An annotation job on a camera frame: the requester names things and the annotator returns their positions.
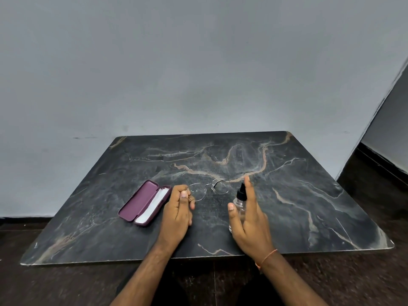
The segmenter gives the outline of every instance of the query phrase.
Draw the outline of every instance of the dark pants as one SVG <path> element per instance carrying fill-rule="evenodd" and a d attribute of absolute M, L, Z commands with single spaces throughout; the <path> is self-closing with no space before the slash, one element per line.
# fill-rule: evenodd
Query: dark pants
<path fill-rule="evenodd" d="M 136 269 L 134 269 L 125 279 L 119 284 L 116 295 L 122 291 L 125 285 L 132 278 Z M 166 305 L 169 302 L 176 302 L 177 306 L 188 306 L 187 294 L 181 285 L 171 277 L 170 273 L 164 272 L 156 293 L 154 294 L 152 306 Z M 273 305 L 284 306 L 281 298 L 275 288 L 265 277 L 265 275 L 257 275 L 253 277 L 240 291 L 237 306 L 248 305 Z"/>

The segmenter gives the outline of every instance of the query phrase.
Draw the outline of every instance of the black spray nozzle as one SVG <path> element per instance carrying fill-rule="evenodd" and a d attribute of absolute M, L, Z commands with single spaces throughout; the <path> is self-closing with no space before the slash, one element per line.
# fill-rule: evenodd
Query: black spray nozzle
<path fill-rule="evenodd" d="M 237 191 L 237 199 L 239 199 L 241 201 L 246 201 L 247 200 L 246 191 L 245 191 L 245 184 L 244 183 L 241 184 L 241 188 Z"/>

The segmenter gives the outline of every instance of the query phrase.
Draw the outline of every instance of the gray wall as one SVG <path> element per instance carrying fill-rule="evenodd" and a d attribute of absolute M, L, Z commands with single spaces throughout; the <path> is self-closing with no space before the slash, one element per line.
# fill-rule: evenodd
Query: gray wall
<path fill-rule="evenodd" d="M 408 173 L 408 71 L 405 70 L 362 142 Z"/>
<path fill-rule="evenodd" d="M 0 0 L 0 216 L 55 214 L 121 135 L 289 130 L 336 177 L 407 57 L 407 7 Z"/>

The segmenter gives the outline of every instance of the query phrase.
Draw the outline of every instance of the eyeglasses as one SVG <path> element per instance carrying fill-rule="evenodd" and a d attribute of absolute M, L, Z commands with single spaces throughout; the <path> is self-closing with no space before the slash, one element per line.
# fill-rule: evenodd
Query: eyeglasses
<path fill-rule="evenodd" d="M 207 193 L 207 186 L 216 194 L 226 194 L 231 190 L 231 183 L 229 179 L 216 178 L 210 184 L 197 182 L 188 186 L 191 195 L 194 196 L 194 201 L 201 201 Z"/>

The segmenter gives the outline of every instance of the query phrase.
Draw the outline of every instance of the clear plastic bottle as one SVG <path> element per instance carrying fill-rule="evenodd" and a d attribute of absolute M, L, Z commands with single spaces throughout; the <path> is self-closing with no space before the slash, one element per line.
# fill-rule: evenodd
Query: clear plastic bottle
<path fill-rule="evenodd" d="M 237 191 L 237 197 L 232 201 L 234 205 L 237 207 L 239 218 L 241 222 L 244 223 L 245 221 L 245 211 L 247 209 L 247 197 L 245 192 L 245 184 L 241 184 L 241 188 Z"/>

